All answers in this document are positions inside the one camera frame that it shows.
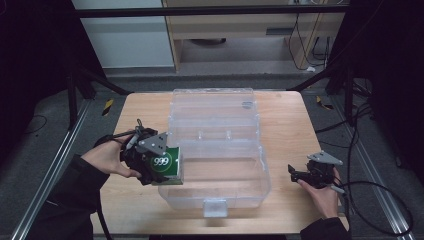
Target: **wooden table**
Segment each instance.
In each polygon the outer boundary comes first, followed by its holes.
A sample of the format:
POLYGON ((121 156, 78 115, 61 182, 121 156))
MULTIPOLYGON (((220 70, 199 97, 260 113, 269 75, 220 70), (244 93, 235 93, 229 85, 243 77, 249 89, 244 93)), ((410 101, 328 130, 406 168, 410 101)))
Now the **wooden table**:
MULTIPOLYGON (((145 127, 168 130, 172 93, 134 93, 127 97, 115 133, 145 127)), ((259 208, 229 209, 227 218, 203 218, 202 209, 173 210, 157 187, 111 175, 101 190, 103 212, 112 234, 290 234, 320 218, 311 198, 290 181, 287 164, 306 170, 306 156, 320 151, 302 96, 297 92, 256 91, 261 143, 272 190, 259 208)), ((103 233, 96 214, 95 233, 103 233)))

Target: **person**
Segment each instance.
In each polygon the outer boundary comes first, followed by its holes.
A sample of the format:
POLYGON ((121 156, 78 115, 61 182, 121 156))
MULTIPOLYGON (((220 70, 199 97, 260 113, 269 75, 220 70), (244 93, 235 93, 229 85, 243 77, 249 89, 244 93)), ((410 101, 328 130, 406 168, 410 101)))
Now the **person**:
MULTIPOLYGON (((339 172, 333 169, 336 179, 340 179, 339 172)), ((350 234, 338 217, 338 195, 331 187, 316 189, 303 180, 298 180, 300 186, 311 196, 315 207, 322 218, 313 222, 300 231, 304 240, 349 240, 350 234)))
MULTIPOLYGON (((82 156, 74 155, 41 207, 26 239, 93 239, 90 215, 100 204, 100 189, 109 175, 141 177, 139 172, 121 164, 121 145, 126 138, 100 144, 82 156)), ((337 215, 337 193, 330 187, 315 189, 301 180, 299 184, 323 215, 323 219, 300 232, 302 239, 350 239, 337 215)))

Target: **metal bracket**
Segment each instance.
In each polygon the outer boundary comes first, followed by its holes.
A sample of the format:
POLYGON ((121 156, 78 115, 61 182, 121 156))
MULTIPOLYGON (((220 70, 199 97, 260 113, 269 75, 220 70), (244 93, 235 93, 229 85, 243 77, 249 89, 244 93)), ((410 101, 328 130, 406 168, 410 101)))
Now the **metal bracket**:
POLYGON ((138 142, 136 150, 137 152, 141 152, 141 153, 148 150, 159 156, 162 156, 166 152, 167 139, 168 139, 168 133, 166 132, 143 139, 138 142))
POLYGON ((319 163, 328 163, 328 164, 334 164, 334 165, 343 165, 343 162, 339 159, 331 156, 330 154, 324 152, 323 150, 321 152, 317 152, 311 155, 308 155, 308 159, 313 160, 315 162, 319 163))

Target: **metal rail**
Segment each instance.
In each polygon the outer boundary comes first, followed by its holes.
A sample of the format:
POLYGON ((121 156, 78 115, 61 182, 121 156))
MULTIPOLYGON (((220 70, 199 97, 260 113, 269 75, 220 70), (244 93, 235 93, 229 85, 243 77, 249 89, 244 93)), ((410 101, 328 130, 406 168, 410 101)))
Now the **metal rail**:
MULTIPOLYGON (((337 110, 338 114, 340 115, 342 119, 344 119, 344 113, 342 112, 343 104, 340 102, 340 100, 337 97, 331 97, 331 99, 332 99, 332 102, 334 103, 335 109, 337 110)), ((353 130, 347 125, 346 125, 346 131, 350 137, 353 137, 353 130)), ((372 162, 371 157, 368 155, 365 149, 365 146, 363 145, 360 139, 355 145, 355 149, 358 154, 358 159, 365 171, 365 174, 367 175, 367 178, 372 182, 386 186, 383 178, 381 177, 380 173, 377 171, 377 168, 372 162)), ((405 217, 403 216, 402 212, 400 211, 396 203, 396 200, 393 198, 393 196, 387 193, 386 191, 383 191, 380 188, 374 188, 374 192, 376 194, 376 197, 384 213, 386 214, 387 220, 389 221, 393 231, 395 233, 405 232, 409 228, 409 225, 407 221, 405 220, 405 217)), ((411 232, 405 236, 398 237, 398 240, 415 240, 415 237, 413 233, 411 232)))
POLYGON ((337 5, 256 5, 256 6, 207 6, 123 9, 78 9, 52 11, 50 15, 77 18, 234 15, 234 14, 289 14, 289 13, 340 13, 365 9, 366 6, 337 5))
POLYGON ((47 170, 46 176, 41 182, 41 185, 38 188, 34 198, 32 199, 27 211, 25 212, 25 215, 23 216, 20 223, 13 232, 11 239, 23 240, 28 234, 29 229, 31 228, 31 224, 37 216, 38 211, 40 210, 50 190, 53 188, 53 185, 59 177, 59 172, 63 166, 66 157, 68 156, 69 150, 82 126, 82 123, 84 122, 91 102, 91 100, 83 101, 78 114, 78 121, 76 122, 75 126, 66 134, 52 164, 50 165, 50 168, 47 170))

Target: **sleeve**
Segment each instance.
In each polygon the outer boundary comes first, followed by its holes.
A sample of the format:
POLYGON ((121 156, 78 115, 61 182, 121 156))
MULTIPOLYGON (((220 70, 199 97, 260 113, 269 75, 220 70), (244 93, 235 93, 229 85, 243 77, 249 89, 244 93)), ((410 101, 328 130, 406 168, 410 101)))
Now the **sleeve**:
POLYGON ((302 240, 350 240, 340 218, 319 219, 300 231, 302 240))
POLYGON ((26 239, 93 239, 90 215, 109 178, 75 155, 41 207, 26 239))

